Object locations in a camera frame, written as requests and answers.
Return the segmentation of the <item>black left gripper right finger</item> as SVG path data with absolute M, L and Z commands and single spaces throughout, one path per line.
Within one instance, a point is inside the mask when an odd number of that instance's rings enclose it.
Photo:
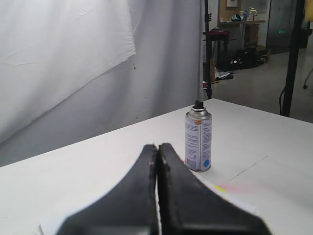
M 157 190 L 164 235 L 269 235 L 264 221 L 205 186 L 169 143 L 159 146 Z

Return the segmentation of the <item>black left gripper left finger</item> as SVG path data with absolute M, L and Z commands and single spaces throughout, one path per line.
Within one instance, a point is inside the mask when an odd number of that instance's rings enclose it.
M 157 147 L 145 145 L 133 167 L 105 196 L 69 216 L 59 235 L 157 235 Z

